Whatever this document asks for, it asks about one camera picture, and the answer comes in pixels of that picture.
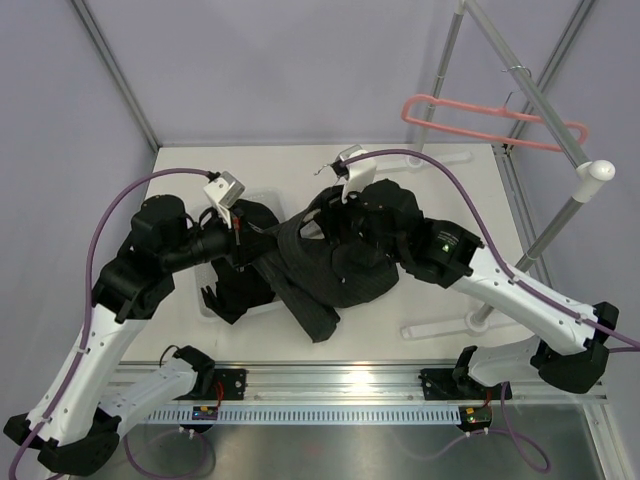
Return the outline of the dark striped shirt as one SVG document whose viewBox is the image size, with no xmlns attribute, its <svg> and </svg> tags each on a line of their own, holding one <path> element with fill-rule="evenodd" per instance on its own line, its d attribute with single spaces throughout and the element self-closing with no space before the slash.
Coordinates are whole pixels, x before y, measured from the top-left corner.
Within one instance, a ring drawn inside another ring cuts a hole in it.
<svg viewBox="0 0 640 480">
<path fill-rule="evenodd" d="M 322 191 L 305 210 L 269 229 L 277 248 L 252 262 L 314 343 L 333 335 L 340 309 L 371 302 L 399 281 L 396 264 L 361 240 L 302 236 L 333 192 Z"/>
</svg>

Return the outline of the wooden hanger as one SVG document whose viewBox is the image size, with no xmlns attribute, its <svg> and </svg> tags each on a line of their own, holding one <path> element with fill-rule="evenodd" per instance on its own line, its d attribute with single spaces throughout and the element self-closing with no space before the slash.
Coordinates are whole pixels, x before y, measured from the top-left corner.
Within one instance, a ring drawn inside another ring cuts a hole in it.
<svg viewBox="0 0 640 480">
<path fill-rule="evenodd" d="M 331 209 L 342 203 L 342 187 L 338 183 L 346 177 L 347 169 L 336 160 L 331 164 L 324 165 L 316 172 L 316 175 L 327 168 L 333 171 L 336 181 L 331 187 L 327 187 L 318 193 L 309 204 L 299 228 L 299 235 L 302 239 L 324 239 L 327 236 L 325 231 L 329 225 Z"/>
</svg>

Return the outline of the black shirt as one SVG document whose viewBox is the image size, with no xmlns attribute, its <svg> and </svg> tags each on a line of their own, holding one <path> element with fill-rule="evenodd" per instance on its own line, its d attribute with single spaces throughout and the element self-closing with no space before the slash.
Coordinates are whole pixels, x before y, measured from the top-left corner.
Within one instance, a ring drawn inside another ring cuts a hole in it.
<svg viewBox="0 0 640 480">
<path fill-rule="evenodd" d="M 235 205 L 240 209 L 269 209 L 267 206 L 250 200 L 239 199 Z M 215 287 L 201 288 L 201 296 L 208 310 L 233 325 L 250 308 L 270 304 L 275 293 L 253 266 L 243 271 L 233 268 L 226 260 L 211 262 L 211 268 L 217 278 Z"/>
</svg>

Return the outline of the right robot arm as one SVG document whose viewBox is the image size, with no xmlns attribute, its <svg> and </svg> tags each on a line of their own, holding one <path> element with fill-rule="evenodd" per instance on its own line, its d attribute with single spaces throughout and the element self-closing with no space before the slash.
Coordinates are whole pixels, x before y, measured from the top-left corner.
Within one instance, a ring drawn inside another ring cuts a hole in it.
<svg viewBox="0 0 640 480">
<path fill-rule="evenodd" d="M 615 306 L 584 304 L 536 281 L 505 263 L 487 236 L 426 217 L 397 183 L 377 181 L 347 200 L 329 190 L 314 220 L 329 242 L 361 241 L 415 279 L 484 302 L 531 332 L 515 343 L 465 348 L 450 381 L 461 395 L 536 378 L 584 394 L 603 376 Z"/>
</svg>

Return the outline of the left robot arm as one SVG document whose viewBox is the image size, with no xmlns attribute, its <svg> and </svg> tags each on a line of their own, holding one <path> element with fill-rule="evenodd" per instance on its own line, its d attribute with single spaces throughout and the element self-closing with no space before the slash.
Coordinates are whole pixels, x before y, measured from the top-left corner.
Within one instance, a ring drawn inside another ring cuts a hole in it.
<svg viewBox="0 0 640 480">
<path fill-rule="evenodd" d="M 267 286 L 254 283 L 248 263 L 272 245 L 263 233 L 277 225 L 276 215 L 246 199 L 235 202 L 229 222 L 215 208 L 208 212 L 208 220 L 190 224 L 177 196 L 143 202 L 115 258 L 89 290 L 86 317 L 63 370 L 35 408 L 7 420 L 4 434 L 22 450 L 36 450 L 38 462 L 54 478 L 96 473 L 156 408 L 175 399 L 212 400 L 222 393 L 214 360 L 193 346 L 178 348 L 123 392 L 104 392 L 123 354 L 174 291 L 174 274 L 208 263 L 224 271 L 241 267 L 242 290 L 233 290 L 227 280 L 220 298 L 207 298 L 226 320 L 273 300 Z"/>
</svg>

